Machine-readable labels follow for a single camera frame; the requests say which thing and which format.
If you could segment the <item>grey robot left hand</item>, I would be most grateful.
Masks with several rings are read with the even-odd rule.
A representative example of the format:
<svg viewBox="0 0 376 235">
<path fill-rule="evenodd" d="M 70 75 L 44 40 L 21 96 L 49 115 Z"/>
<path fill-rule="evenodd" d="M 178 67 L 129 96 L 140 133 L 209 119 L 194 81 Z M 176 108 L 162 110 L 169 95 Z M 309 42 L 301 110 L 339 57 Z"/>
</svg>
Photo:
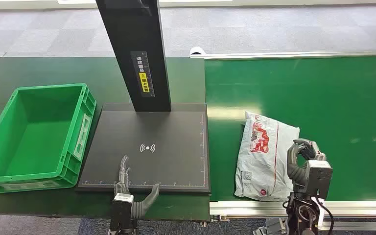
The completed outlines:
<svg viewBox="0 0 376 235">
<path fill-rule="evenodd" d="M 129 213 L 131 219 L 143 218 L 149 208 L 156 201 L 160 194 L 160 184 L 154 184 L 151 193 L 143 201 L 134 201 L 134 196 L 130 194 L 128 188 L 129 170 L 128 156 L 124 155 L 119 166 L 118 182 L 114 186 L 114 199 L 113 202 L 120 206 L 125 206 L 131 209 Z"/>
</svg>

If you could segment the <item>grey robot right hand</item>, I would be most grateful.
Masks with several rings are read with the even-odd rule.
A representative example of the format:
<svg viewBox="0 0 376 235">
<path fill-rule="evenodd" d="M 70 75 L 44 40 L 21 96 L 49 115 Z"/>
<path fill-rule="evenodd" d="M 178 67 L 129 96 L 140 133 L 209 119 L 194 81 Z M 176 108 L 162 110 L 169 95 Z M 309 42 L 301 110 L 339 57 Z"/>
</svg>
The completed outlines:
<svg viewBox="0 0 376 235">
<path fill-rule="evenodd" d="M 306 162 L 303 166 L 297 163 L 297 157 L 302 156 Z M 309 160 L 326 161 L 327 157 L 319 149 L 315 141 L 307 139 L 295 139 L 287 151 L 287 175 L 292 183 L 304 185 L 306 182 L 306 165 Z"/>
</svg>

